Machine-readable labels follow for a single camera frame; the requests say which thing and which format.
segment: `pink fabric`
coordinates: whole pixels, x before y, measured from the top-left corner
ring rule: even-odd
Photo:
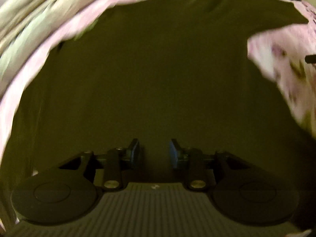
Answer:
[[[102,14],[106,8],[114,6],[117,3],[121,4],[135,1],[139,0],[96,0],[69,22],[63,24],[33,53],[19,74],[15,77],[0,104],[0,159],[2,158],[7,139],[11,133],[13,116],[20,102],[22,92],[45,63],[49,50],[62,39],[71,38],[85,29]],[[249,57],[254,61],[256,58],[259,60],[258,66],[261,67],[262,71],[269,71],[269,69],[265,70],[265,67],[268,68],[266,63],[260,64],[260,56],[262,55],[260,50],[260,47],[262,47],[261,43],[266,43],[267,45],[265,47],[269,47],[273,39],[277,39],[281,42],[283,34],[290,34],[303,48],[302,53],[316,53],[316,23],[313,22],[314,14],[311,12],[315,12],[316,10],[307,2],[294,1],[293,3],[296,8],[310,20],[308,26],[293,25],[281,30],[270,31],[268,34],[262,34],[261,36],[259,35],[249,40]],[[271,79],[274,78],[271,74],[267,74],[267,77]]]
[[[316,64],[304,60],[306,55],[316,54],[316,9],[305,1],[294,4],[309,19],[309,24],[254,35],[248,40],[248,57],[264,77],[276,82],[294,119],[316,138]],[[300,63],[305,80],[291,69],[291,64],[299,69]]]

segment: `pink cloth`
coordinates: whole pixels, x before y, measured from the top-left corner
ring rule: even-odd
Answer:
[[[61,40],[71,38],[81,32],[102,14],[106,8],[118,3],[131,3],[135,1],[139,0],[96,0],[70,21],[63,24],[37,48],[13,80],[0,104],[0,159],[2,158],[7,139],[11,133],[13,116],[20,102],[22,92],[42,68],[50,49]],[[249,39],[249,58],[254,61],[258,60],[257,64],[263,72],[271,71],[271,69],[269,69],[271,65],[265,62],[263,63],[260,60],[263,50],[269,53],[269,46],[274,42],[273,40],[276,39],[276,42],[282,42],[282,36],[284,35],[291,36],[296,43],[299,43],[299,47],[303,48],[300,56],[303,56],[302,53],[316,53],[316,23],[313,22],[313,20],[316,21],[316,19],[313,18],[316,18],[316,14],[313,14],[316,10],[307,2],[294,1],[293,3],[295,7],[310,20],[308,25],[293,25],[277,31],[269,31],[268,34],[264,33]],[[270,77],[272,80],[274,79],[273,74],[267,73],[266,77]]]

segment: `circular pad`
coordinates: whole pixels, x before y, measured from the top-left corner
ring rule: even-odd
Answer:
[[[253,169],[232,171],[216,185],[212,198],[229,218],[258,226],[287,221],[299,200],[290,185]]]
[[[11,202],[20,218],[59,224],[83,215],[97,197],[95,186],[75,170],[49,170],[17,186]]]

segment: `screw head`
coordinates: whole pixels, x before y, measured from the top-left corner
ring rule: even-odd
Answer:
[[[116,180],[109,180],[104,183],[104,187],[109,188],[109,189],[115,189],[119,187],[119,182]]]
[[[206,186],[206,183],[203,180],[194,180],[190,183],[190,186],[195,189],[201,189]]]

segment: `white fabric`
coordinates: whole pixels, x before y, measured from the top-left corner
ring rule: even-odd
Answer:
[[[10,17],[6,17],[7,25],[0,28],[0,39],[2,39],[6,34],[10,31],[14,30],[27,16],[34,15],[39,8],[43,8],[43,6],[47,7],[49,2],[52,3],[55,0],[33,0],[26,4],[23,8],[20,9],[15,15],[11,15]]]
[[[306,230],[303,233],[289,233],[285,237],[306,237],[308,236],[312,230]]]
[[[23,30],[15,41],[4,51],[0,58],[0,97],[12,81],[12,77],[20,70],[30,54],[60,25],[72,18],[93,0],[51,0],[43,12],[39,9],[37,17],[29,19],[31,23]],[[6,36],[0,42],[10,43],[12,37]]]

